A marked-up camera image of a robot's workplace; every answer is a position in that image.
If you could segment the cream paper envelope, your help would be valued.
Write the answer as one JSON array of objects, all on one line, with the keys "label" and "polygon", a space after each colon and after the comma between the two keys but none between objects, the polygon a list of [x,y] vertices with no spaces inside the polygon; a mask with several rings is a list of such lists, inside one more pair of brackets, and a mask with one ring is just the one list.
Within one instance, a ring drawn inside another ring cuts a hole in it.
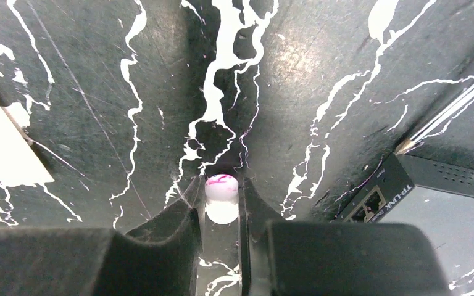
[{"label": "cream paper envelope", "polygon": [[0,107],[0,183],[6,186],[53,182],[53,177]]}]

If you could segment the white glue stick cap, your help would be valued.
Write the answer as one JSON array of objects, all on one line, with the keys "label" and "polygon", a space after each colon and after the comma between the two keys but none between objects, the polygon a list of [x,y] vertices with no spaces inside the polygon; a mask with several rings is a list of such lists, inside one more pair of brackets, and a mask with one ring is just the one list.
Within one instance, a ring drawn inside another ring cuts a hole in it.
[{"label": "white glue stick cap", "polygon": [[232,175],[218,174],[205,183],[206,213],[216,224],[230,224],[239,215],[239,182]]}]

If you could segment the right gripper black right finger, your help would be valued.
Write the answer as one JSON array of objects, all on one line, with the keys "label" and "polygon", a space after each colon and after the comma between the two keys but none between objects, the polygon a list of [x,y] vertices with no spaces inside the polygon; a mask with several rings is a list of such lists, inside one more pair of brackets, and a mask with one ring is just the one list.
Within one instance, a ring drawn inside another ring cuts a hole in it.
[{"label": "right gripper black right finger", "polygon": [[288,221],[239,186],[241,295],[449,295],[434,248],[408,224]]}]

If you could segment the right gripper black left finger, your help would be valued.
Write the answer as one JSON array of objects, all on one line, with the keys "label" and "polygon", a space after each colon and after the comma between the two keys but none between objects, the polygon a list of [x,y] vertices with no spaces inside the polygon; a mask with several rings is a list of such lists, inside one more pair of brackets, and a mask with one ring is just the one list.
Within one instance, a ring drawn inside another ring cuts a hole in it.
[{"label": "right gripper black left finger", "polygon": [[194,295],[203,187],[136,228],[0,230],[0,295]]}]

